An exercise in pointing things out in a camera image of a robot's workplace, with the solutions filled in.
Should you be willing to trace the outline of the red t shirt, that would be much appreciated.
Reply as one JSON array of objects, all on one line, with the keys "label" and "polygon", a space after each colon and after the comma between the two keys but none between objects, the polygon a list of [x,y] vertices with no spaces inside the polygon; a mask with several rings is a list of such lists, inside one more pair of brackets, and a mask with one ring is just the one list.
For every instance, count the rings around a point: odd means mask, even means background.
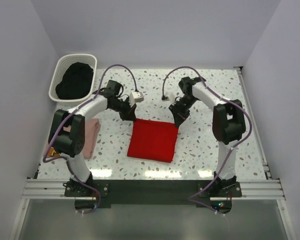
[{"label": "red t shirt", "polygon": [[137,119],[133,123],[127,156],[171,163],[179,129],[173,123]]}]

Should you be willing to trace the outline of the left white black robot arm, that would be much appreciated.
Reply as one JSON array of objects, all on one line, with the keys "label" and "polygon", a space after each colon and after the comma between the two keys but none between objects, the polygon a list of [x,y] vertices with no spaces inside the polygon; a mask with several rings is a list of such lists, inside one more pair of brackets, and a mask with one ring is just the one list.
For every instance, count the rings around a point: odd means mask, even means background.
[{"label": "left white black robot arm", "polygon": [[119,82],[110,80],[106,87],[96,91],[83,103],[68,110],[58,109],[54,113],[48,145],[66,161],[71,179],[77,182],[75,189],[82,196],[89,196],[94,190],[94,184],[89,181],[92,174],[82,156],[86,123],[106,110],[119,113],[123,121],[137,120],[136,103],[142,101],[143,96],[138,91],[132,91],[126,99],[122,99],[122,88]]}]

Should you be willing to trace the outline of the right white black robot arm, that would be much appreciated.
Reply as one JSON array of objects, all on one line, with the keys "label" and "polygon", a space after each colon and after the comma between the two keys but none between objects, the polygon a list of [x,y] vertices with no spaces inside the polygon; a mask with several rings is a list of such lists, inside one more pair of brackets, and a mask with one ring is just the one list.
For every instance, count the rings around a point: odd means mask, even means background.
[{"label": "right white black robot arm", "polygon": [[200,77],[183,77],[178,86],[183,97],[176,98],[169,106],[175,127],[179,128],[190,116],[190,108],[197,101],[212,111],[212,133],[218,141],[218,162],[214,175],[219,179],[213,183],[212,189],[217,196],[223,197],[231,190],[228,181],[236,178],[235,144],[239,143],[246,131],[242,102],[223,98],[205,86]]}]

